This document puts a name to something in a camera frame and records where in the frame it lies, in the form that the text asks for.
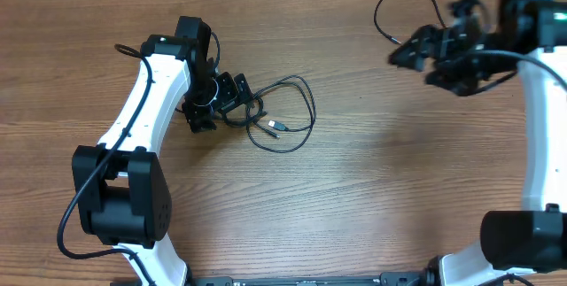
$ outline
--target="wooden surface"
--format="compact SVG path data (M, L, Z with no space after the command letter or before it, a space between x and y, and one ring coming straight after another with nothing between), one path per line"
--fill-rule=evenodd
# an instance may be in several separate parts
M493 10L495 0L485 1ZM55 234L74 194L75 148L97 142L136 78L137 62L113 44L171 35L180 15L202 17L218 34L222 70L245 73L252 90L300 74L318 111L307 144L286 155L257 149L243 129L193 135L174 116L160 156L174 201L169 233L196 276L421 269L473 242L487 211L520 203L519 80L469 98L424 86L422 73L386 64L395 46L372 24L376 2L0 0L0 284L133 276L122 256L67 259ZM400 39L435 21L428 0L387 0L379 18ZM292 90L265 101L270 117L307 123ZM265 140L284 147L301 136ZM76 212L66 243L104 248ZM564 285L565 276L532 279Z

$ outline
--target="usb connector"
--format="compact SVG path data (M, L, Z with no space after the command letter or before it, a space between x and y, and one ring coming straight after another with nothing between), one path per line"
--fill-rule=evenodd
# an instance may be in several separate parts
M288 128L283 123L280 123L280 122L277 122L277 121L270 120L268 122L268 125L271 126L274 129L276 129L276 130L280 130L280 131L287 131L288 130Z

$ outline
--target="wooden table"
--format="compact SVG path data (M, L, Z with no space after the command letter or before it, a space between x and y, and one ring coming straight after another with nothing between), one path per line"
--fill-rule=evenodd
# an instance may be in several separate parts
M395 46L373 26L376 2L0 0L0 284L134 276L119 255L66 258L55 234L74 194L75 148L97 142L136 78L136 60L113 45L172 35L180 15L218 34L223 71L245 73L252 90L299 74L318 111L307 144L285 155L257 149L243 129L193 135L174 116L160 156L174 201L169 234L196 276L421 269L478 238L487 211L516 210L526 161L519 80L466 98L424 86L422 73L386 64ZM379 19L401 39L436 21L429 0L387 0ZM293 90L265 102L270 117L308 122ZM302 136L254 134L279 147ZM105 248L76 212L66 244ZM532 279L563 285L565 276Z

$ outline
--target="cable plug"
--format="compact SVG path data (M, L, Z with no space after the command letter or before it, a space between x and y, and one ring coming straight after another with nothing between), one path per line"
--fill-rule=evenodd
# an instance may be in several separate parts
M274 120L270 120L268 122L268 125L271 126L272 128L276 129L276 130L280 130L280 131L287 131L289 130L283 123L274 121Z

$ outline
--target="cable connector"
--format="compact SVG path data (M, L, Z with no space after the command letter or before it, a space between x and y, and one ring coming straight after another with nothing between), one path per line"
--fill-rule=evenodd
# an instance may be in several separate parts
M280 123L280 122L277 122L277 121L270 120L268 122L268 125L271 126L274 129L276 129L276 130L280 130L280 131L287 131L288 130L288 128L283 123Z

